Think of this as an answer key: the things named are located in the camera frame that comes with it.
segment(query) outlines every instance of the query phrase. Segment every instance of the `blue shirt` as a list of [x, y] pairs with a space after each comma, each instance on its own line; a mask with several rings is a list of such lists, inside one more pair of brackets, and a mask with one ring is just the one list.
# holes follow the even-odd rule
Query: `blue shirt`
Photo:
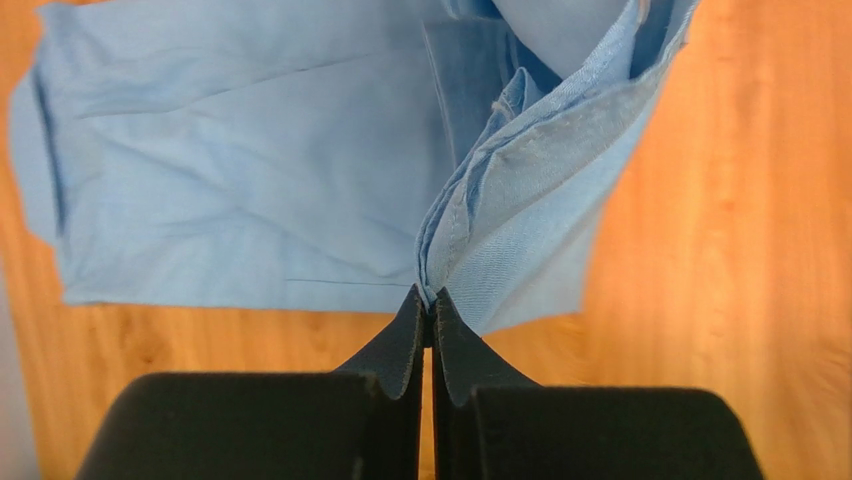
[[69, 303], [576, 310], [697, 0], [40, 9], [10, 140]]

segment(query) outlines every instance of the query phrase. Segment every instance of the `wooden floor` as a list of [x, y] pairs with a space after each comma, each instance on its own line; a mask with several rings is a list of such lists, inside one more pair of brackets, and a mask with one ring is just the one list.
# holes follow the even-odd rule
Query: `wooden floor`
[[[36, 3], [0, 0], [4, 112], [38, 39]], [[547, 384], [711, 389], [768, 478], [848, 480], [852, 2], [705, 0], [691, 42], [608, 204], [584, 312], [488, 341]], [[71, 478], [138, 375], [328, 369], [389, 320], [64, 306], [0, 151], [0, 255], [45, 478]], [[428, 441], [423, 463], [428, 476]]]

